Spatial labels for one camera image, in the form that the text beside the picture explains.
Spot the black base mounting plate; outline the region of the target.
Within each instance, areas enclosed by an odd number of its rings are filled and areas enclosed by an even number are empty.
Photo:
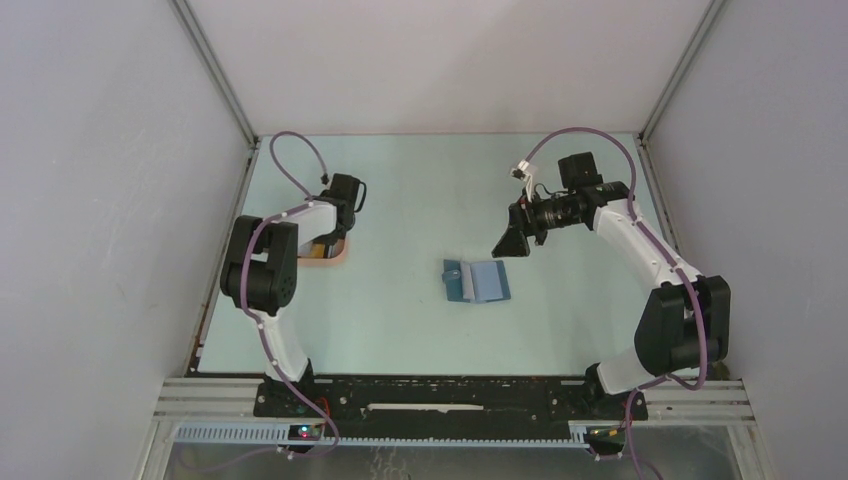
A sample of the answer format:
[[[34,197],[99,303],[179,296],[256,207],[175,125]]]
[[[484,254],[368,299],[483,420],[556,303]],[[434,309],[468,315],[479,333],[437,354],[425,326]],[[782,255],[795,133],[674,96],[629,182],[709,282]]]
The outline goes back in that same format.
[[[574,426],[648,417],[643,394],[606,395],[581,376],[304,376],[289,389],[269,376],[257,388],[258,418],[323,413],[348,439],[565,441]]]

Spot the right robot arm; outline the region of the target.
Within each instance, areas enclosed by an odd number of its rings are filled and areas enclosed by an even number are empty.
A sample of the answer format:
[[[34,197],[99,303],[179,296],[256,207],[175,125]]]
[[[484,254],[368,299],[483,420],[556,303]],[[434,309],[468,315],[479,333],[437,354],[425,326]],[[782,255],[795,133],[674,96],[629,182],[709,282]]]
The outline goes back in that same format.
[[[581,392],[585,411],[606,418],[622,393],[656,379],[674,379],[695,369],[706,380],[710,364],[729,350],[731,290],[721,276],[707,277],[685,261],[648,225],[633,192],[621,181],[606,182],[589,152],[562,158],[563,189],[543,198],[535,192],[535,166],[522,160],[512,168],[524,184],[508,208],[508,226],[492,250],[495,258],[526,257],[550,231],[583,224],[627,262],[647,300],[633,345],[587,371]]]

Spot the blue leather card holder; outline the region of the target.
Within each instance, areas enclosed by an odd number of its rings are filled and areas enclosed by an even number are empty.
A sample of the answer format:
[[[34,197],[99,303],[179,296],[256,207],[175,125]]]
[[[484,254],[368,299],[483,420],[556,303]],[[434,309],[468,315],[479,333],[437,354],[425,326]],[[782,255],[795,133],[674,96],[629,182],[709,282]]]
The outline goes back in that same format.
[[[487,304],[512,298],[502,260],[443,260],[441,275],[446,299],[454,303]]]

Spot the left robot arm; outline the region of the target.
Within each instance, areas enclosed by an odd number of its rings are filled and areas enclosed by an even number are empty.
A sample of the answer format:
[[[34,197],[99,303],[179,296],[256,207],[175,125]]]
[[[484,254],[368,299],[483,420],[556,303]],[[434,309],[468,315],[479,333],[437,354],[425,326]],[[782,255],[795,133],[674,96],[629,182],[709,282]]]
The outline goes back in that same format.
[[[304,416],[316,403],[311,360],[287,315],[301,267],[335,267],[350,251],[349,232],[364,207],[367,184],[335,174],[304,203],[267,218],[242,215],[231,235],[220,290],[252,320],[266,362],[268,389],[278,404]]]

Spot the pink oval tray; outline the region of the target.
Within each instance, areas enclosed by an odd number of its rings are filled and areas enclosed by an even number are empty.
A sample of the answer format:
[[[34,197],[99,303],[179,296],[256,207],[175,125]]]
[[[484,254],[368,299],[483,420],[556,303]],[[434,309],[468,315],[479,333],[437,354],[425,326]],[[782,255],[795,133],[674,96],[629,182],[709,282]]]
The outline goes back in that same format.
[[[349,248],[347,242],[345,240],[338,240],[333,245],[326,244],[328,246],[327,259],[310,259],[309,251],[313,243],[317,242],[310,242],[299,249],[297,259],[299,267],[335,267],[342,264],[348,256]]]

